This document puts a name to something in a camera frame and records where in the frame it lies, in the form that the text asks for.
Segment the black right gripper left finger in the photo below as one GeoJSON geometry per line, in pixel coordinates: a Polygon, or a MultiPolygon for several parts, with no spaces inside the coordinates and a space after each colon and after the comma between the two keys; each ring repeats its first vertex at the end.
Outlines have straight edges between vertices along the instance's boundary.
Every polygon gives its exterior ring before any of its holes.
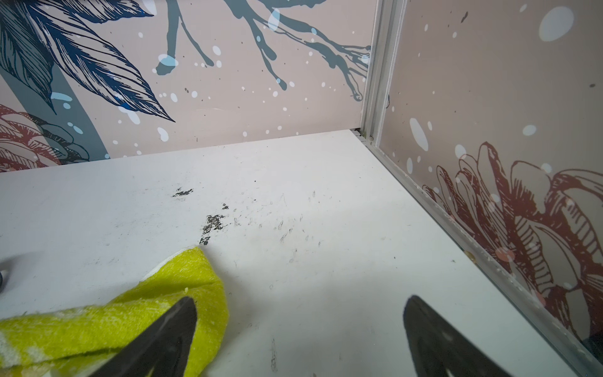
{"type": "Polygon", "coordinates": [[[196,322],[193,299],[180,299],[92,375],[183,376],[196,322]]]}

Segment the yellow-green white towel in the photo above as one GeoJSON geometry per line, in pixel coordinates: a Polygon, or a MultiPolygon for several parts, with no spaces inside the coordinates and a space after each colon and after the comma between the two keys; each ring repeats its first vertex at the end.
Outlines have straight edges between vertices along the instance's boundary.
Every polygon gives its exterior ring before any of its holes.
{"type": "Polygon", "coordinates": [[[85,376],[184,297],[197,312],[184,374],[199,376],[215,359],[229,322],[224,284],[199,248],[174,255],[106,305],[2,320],[1,374],[85,376]]]}

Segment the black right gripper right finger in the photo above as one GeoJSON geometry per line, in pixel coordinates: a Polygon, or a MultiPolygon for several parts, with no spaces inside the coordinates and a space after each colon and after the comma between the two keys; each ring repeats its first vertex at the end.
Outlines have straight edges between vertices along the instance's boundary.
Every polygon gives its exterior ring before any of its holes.
{"type": "Polygon", "coordinates": [[[418,376],[510,377],[419,296],[407,301],[403,321],[418,376]]]}

